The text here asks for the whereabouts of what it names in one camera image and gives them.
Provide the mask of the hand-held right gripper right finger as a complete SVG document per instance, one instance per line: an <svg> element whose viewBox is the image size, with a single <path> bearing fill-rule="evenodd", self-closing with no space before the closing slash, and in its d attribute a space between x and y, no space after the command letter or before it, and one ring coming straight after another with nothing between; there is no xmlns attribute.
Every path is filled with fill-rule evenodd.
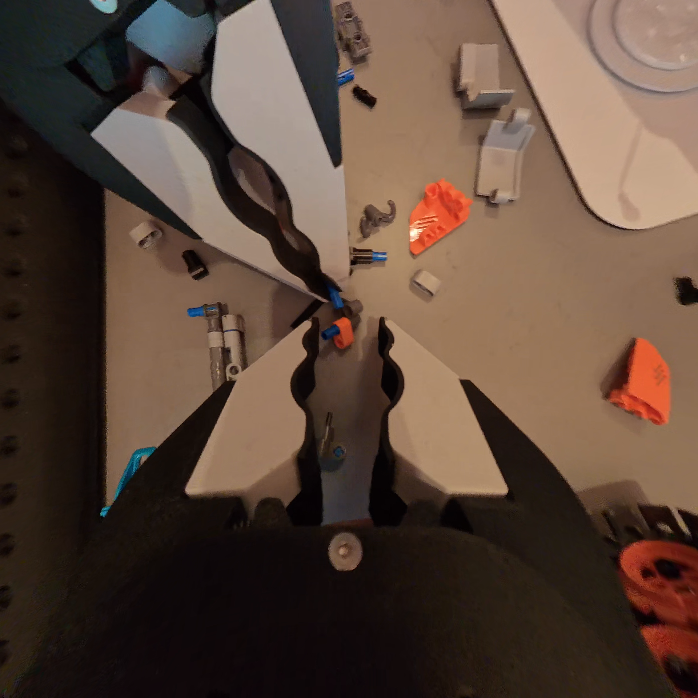
<svg viewBox="0 0 698 698"><path fill-rule="evenodd" d="M394 321L378 324L381 418L370 486L376 526L397 526L410 505L440 512L460 496L504 498L509 488L460 377Z"/></svg>

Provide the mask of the orange wedge panel brick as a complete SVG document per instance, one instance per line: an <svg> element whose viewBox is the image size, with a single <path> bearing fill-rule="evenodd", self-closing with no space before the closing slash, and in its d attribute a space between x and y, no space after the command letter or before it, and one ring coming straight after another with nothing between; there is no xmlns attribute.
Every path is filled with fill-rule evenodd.
<svg viewBox="0 0 698 698"><path fill-rule="evenodd" d="M669 423L671 374L667 362L650 341L640 337L633 339L606 400L656 426Z"/></svg>

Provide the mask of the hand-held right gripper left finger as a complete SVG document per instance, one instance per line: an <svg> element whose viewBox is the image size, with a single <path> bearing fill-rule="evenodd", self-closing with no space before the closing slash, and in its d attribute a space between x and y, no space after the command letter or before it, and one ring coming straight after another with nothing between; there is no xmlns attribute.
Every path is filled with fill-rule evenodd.
<svg viewBox="0 0 698 698"><path fill-rule="evenodd" d="M323 494L315 421L319 320L306 320L244 370L185 486L193 499L239 498L251 517L276 499L291 521L317 526Z"/></svg>

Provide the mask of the light blue brick separator tool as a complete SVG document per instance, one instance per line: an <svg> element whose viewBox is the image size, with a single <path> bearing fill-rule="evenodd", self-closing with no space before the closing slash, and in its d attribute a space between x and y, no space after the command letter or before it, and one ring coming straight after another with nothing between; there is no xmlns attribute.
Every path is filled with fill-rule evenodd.
<svg viewBox="0 0 698 698"><path fill-rule="evenodd" d="M135 449L135 451L131 454L127 462L127 466L124 468L124 471L120 476L119 482L115 489L112 504L103 506L103 508L100 511L100 519L103 520L107 517L113 504L117 501L121 493L125 490L128 483L132 480L133 476L135 476L135 473L140 469L142 464L153 455L156 449L157 447Z"/></svg>

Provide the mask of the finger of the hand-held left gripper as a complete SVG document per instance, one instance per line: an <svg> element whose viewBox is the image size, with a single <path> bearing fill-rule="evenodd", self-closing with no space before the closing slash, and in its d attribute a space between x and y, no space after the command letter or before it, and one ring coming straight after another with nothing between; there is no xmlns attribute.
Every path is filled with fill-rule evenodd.
<svg viewBox="0 0 698 698"><path fill-rule="evenodd" d="M284 188L290 222L314 245L321 270L348 280L345 177L334 165L270 1L218 24L212 101L233 138Z"/></svg>
<svg viewBox="0 0 698 698"><path fill-rule="evenodd" d="M205 243L327 299L319 261L295 249L276 215L240 186L225 137L190 99L136 93L92 137Z"/></svg>

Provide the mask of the white book stand base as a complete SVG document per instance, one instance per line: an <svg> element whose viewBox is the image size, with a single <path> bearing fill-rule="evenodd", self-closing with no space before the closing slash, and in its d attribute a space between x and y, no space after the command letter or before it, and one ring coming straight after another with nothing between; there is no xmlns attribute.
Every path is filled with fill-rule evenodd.
<svg viewBox="0 0 698 698"><path fill-rule="evenodd" d="M610 225L697 214L697 2L493 1L578 194Z"/></svg>

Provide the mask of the dark grey double connector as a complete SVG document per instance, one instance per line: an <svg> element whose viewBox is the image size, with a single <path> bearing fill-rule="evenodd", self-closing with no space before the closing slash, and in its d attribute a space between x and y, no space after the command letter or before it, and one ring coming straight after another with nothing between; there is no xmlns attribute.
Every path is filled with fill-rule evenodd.
<svg viewBox="0 0 698 698"><path fill-rule="evenodd" d="M338 41L342 49L348 54L351 63L355 65L366 62L373 47L362 19L351 1L336 4L334 22Z"/></svg>

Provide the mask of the black axle rod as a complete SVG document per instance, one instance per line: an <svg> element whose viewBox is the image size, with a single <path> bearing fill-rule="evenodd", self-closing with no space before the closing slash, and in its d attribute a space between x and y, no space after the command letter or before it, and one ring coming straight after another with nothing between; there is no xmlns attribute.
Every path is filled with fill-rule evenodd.
<svg viewBox="0 0 698 698"><path fill-rule="evenodd" d="M315 313L325 304L325 301L317 299L311 301L308 306L290 324L291 329L296 329L304 322L311 319Z"/></svg>

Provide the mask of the orange curved panel brick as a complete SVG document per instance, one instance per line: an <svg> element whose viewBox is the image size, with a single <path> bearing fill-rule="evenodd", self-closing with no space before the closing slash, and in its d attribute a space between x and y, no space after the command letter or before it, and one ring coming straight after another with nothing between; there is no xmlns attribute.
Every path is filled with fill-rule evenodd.
<svg viewBox="0 0 698 698"><path fill-rule="evenodd" d="M416 257L463 225L473 201L446 179L427 184L410 214L409 251Z"/></svg>

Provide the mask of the black dimpled pad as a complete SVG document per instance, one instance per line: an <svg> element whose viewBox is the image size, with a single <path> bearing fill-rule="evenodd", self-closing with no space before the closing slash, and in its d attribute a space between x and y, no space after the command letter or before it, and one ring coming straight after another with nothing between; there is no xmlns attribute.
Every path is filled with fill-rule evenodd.
<svg viewBox="0 0 698 698"><path fill-rule="evenodd" d="M103 493L105 194L1 104L1 696Z"/></svg>

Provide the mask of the grey curved panel brick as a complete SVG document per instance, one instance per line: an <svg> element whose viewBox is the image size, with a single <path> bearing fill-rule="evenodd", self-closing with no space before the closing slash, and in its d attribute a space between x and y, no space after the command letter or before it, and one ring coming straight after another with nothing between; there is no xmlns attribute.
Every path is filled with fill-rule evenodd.
<svg viewBox="0 0 698 698"><path fill-rule="evenodd" d="M515 94L500 85L499 46L494 43L461 44L455 85L462 110L501 109Z"/></svg>
<svg viewBox="0 0 698 698"><path fill-rule="evenodd" d="M528 143L535 133L531 111L513 109L507 120L492 119L480 145L475 193L492 205L519 199L521 172Z"/></svg>

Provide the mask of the partly built toy robot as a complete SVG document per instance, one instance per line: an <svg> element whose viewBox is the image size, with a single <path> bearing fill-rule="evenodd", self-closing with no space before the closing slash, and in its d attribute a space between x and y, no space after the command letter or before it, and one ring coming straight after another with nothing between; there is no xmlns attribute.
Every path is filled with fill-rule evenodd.
<svg viewBox="0 0 698 698"><path fill-rule="evenodd" d="M677 697L697 696L697 513L636 482L577 493L605 541L639 632Z"/></svg>

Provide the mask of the grey brick assembly orange beam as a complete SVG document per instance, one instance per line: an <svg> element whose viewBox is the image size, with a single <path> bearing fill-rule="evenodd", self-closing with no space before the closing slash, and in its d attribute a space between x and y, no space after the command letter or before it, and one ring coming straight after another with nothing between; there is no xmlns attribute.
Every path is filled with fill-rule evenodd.
<svg viewBox="0 0 698 698"><path fill-rule="evenodd" d="M228 306L219 302L189 308L186 313L206 321L212 391L236 382L248 366L243 317L229 313Z"/></svg>

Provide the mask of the grey hook connector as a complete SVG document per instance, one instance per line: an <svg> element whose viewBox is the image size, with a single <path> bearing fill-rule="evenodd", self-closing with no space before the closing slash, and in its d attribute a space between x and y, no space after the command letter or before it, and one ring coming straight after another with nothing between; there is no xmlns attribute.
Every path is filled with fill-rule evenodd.
<svg viewBox="0 0 698 698"><path fill-rule="evenodd" d="M391 225L397 213L393 200L388 200L389 210L384 212L375 205L366 205L360 219L360 233L364 239L370 237L379 228Z"/></svg>

